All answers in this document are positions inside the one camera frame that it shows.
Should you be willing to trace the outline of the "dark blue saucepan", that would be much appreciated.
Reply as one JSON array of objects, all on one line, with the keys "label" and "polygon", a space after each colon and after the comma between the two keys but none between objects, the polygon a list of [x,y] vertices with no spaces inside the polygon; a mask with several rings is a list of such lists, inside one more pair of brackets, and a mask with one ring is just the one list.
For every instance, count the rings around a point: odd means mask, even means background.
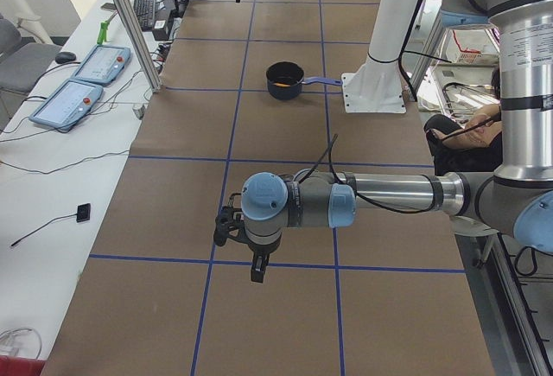
[{"label": "dark blue saucepan", "polygon": [[289,61],[272,64],[265,72],[267,91],[278,100],[291,100],[302,93],[306,85],[320,83],[330,86],[342,86],[341,80],[321,76],[306,77],[303,69]]}]

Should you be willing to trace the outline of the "black keyboard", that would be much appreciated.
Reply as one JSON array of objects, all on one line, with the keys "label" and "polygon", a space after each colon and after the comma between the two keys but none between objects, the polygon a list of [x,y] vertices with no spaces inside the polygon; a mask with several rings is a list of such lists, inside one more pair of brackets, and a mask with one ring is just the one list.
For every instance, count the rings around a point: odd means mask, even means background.
[{"label": "black keyboard", "polygon": [[156,22],[157,0],[134,0],[133,10],[142,31],[152,30]]}]

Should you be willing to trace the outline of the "upper teach pendant tablet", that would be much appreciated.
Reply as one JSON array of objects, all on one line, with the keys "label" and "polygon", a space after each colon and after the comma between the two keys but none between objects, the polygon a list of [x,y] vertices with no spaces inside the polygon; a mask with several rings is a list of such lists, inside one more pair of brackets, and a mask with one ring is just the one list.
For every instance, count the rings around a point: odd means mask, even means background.
[{"label": "upper teach pendant tablet", "polygon": [[123,72],[130,57],[131,51],[127,47],[96,45],[79,64],[72,78],[108,86]]}]

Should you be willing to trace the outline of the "teach pendant tablet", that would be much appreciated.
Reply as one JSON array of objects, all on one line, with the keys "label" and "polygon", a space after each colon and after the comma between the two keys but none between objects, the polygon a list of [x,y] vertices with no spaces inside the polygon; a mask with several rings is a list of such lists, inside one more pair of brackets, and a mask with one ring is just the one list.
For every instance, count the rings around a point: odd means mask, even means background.
[{"label": "teach pendant tablet", "polygon": [[66,80],[29,116],[29,120],[68,132],[92,110],[103,92],[102,86],[93,83]]},{"label": "teach pendant tablet", "polygon": [[130,57],[131,51],[127,47],[96,45],[79,64],[72,78],[108,86],[123,72]]}]

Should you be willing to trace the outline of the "small black square pad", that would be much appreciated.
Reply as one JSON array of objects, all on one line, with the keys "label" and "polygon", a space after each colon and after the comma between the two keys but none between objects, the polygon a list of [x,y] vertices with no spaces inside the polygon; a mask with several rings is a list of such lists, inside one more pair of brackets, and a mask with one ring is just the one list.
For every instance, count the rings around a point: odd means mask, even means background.
[{"label": "small black square pad", "polygon": [[77,206],[76,222],[82,223],[91,218],[92,204],[84,203]]}]

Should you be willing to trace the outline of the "black computer mouse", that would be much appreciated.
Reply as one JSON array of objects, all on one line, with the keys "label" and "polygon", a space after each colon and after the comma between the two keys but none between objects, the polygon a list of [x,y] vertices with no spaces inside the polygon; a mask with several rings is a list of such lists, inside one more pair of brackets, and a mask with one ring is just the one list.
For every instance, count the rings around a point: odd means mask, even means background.
[{"label": "black computer mouse", "polygon": [[54,57],[54,61],[59,65],[66,64],[69,62],[75,62],[76,60],[77,60],[76,54],[68,51],[60,51]]}]

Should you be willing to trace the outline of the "lower teach pendant tablet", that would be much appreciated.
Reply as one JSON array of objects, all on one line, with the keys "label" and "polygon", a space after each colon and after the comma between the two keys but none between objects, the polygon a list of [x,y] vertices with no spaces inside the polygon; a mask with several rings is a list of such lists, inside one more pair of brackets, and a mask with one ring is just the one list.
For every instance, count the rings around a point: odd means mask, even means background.
[{"label": "lower teach pendant tablet", "polygon": [[66,80],[29,116],[29,120],[68,132],[92,110],[103,92],[102,86],[93,83]]}]

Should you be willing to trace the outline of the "seated person in black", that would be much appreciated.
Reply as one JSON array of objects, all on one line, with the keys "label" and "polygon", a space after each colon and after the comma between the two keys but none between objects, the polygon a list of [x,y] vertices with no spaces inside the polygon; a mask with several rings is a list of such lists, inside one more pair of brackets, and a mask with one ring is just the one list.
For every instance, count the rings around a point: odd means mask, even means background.
[{"label": "seated person in black", "polygon": [[500,103],[481,107],[461,126],[444,115],[424,125],[435,174],[493,172],[503,162]]}]

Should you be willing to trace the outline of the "aluminium frame post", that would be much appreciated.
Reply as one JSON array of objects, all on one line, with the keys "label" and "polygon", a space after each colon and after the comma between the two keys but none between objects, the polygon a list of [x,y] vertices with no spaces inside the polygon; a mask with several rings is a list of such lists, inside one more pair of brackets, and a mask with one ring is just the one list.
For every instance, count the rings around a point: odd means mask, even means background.
[{"label": "aluminium frame post", "polygon": [[143,37],[135,12],[129,0],[112,0],[118,10],[122,24],[130,38],[135,56],[138,58],[143,73],[149,82],[152,92],[158,92],[162,86],[161,79],[149,53],[148,45]]}]

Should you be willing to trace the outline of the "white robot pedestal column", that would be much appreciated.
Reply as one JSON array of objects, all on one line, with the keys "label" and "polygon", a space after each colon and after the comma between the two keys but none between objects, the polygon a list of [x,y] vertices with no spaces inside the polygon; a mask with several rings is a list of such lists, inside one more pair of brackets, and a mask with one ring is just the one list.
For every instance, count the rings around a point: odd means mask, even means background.
[{"label": "white robot pedestal column", "polygon": [[365,63],[344,73],[343,99],[347,113],[406,112],[399,61],[421,0],[380,0]]}]

